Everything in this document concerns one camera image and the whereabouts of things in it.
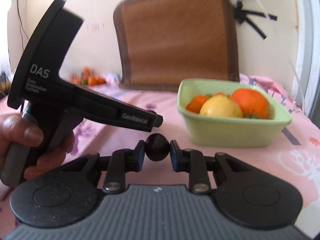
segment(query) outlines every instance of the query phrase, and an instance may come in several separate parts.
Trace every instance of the white cable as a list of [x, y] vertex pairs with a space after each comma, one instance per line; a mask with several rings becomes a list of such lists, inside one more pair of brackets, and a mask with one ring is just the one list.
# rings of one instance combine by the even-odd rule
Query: white cable
[[[265, 17], [266, 17], [268, 20], [271, 21], [271, 24], [272, 24], [272, 27], [273, 27], [273, 31], [275, 32], [276, 37], [279, 37], [278, 31], [277, 31], [277, 29], [276, 29], [276, 27], [275, 27], [275, 25], [274, 25], [275, 22], [271, 19], [271, 17], [269, 16], [267, 10], [265, 9], [265, 7], [263, 6], [263, 4], [261, 3], [260, 0], [255, 0], [255, 1], [258, 3], [258, 5], [260, 6], [260, 8], [262, 9]], [[293, 72], [294, 72], [294, 75], [295, 75], [296, 79], [297, 79], [298, 87], [300, 88], [300, 93], [301, 93], [301, 98], [302, 98], [302, 107], [301, 107], [301, 108], [302, 108], [303, 114], [305, 114], [304, 94], [303, 94], [303, 91], [302, 91], [302, 87], [301, 87], [301, 85], [300, 85], [300, 79], [299, 79], [299, 77], [298, 77], [298, 74], [297, 74], [297, 71], [296, 71], [296, 69], [295, 69], [295, 67], [294, 67], [294, 64], [293, 64], [290, 56], [289, 56], [288, 53], [286, 52], [286, 50], [284, 50], [284, 53], [286, 54], [286, 56], [287, 56], [287, 58], [288, 58], [288, 60], [289, 60], [290, 66], [291, 66], [291, 68], [292, 68], [292, 70], [293, 70]]]

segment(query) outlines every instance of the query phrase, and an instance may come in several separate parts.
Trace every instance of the metal screw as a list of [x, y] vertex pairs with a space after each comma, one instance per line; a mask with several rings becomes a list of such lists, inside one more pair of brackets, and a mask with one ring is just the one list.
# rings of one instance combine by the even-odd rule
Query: metal screw
[[198, 183], [193, 186], [193, 190], [196, 192], [206, 192], [209, 190], [209, 186], [207, 184]]
[[110, 191], [116, 191], [119, 190], [121, 188], [120, 184], [117, 182], [109, 182], [106, 186], [105, 189], [106, 190], [110, 190]]

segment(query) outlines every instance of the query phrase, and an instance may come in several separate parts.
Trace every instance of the pile of fruit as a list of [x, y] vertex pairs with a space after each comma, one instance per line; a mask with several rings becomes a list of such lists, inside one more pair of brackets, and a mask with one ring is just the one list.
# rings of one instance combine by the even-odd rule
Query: pile of fruit
[[89, 67], [84, 67], [80, 76], [76, 74], [71, 75], [70, 82], [75, 85], [95, 86], [104, 84], [106, 80], [101, 75], [93, 73]]
[[231, 95], [196, 95], [186, 109], [210, 117], [267, 119], [269, 102], [258, 91], [239, 88]]

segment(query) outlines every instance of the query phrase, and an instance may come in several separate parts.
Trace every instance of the gray ribbed surface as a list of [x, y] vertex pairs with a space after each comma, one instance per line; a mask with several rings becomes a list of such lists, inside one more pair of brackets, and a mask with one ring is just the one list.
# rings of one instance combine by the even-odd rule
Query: gray ribbed surface
[[255, 231], [230, 222], [207, 196], [179, 186], [131, 185], [86, 219], [60, 229], [19, 226], [4, 240], [307, 240], [295, 227]]

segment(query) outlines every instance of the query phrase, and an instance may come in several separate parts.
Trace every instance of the pink fabric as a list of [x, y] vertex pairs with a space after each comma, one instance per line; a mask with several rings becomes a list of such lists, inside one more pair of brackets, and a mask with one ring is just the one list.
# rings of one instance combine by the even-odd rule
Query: pink fabric
[[[316, 215], [320, 211], [319, 129], [303, 115], [288, 93], [276, 82], [268, 78], [241, 75], [241, 83], [262, 87], [292, 114], [292, 123], [279, 133], [268, 147], [231, 149], [193, 145], [189, 140], [183, 118], [176, 109], [176, 93], [126, 91], [117, 88], [116, 81], [113, 85], [96, 87], [95, 90], [143, 109], [154, 110], [162, 115], [164, 123], [160, 128], [155, 128], [153, 133], [161, 133], [169, 141], [177, 140], [181, 148], [194, 148], [207, 156], [214, 156], [216, 152], [223, 151], [295, 185], [303, 196], [303, 211], [301, 218], [298, 219], [298, 226], [301, 230], [309, 230], [307, 233], [310, 235], [312, 230], [320, 231], [320, 218], [309, 221], [310, 214]], [[68, 155], [66, 162], [87, 153], [99, 152], [101, 156], [109, 156], [113, 151], [121, 148], [133, 149], [139, 140], [145, 140], [150, 133], [85, 120], [75, 129], [75, 135], [75, 149]], [[210, 176], [212, 187], [214, 187], [212, 174]], [[169, 157], [157, 163], [145, 158], [142, 171], [129, 173], [126, 178], [128, 184], [188, 184], [187, 174], [172, 171]], [[15, 219], [8, 206], [8, 199], [9, 196], [0, 202], [0, 237], [4, 237], [15, 227]]]

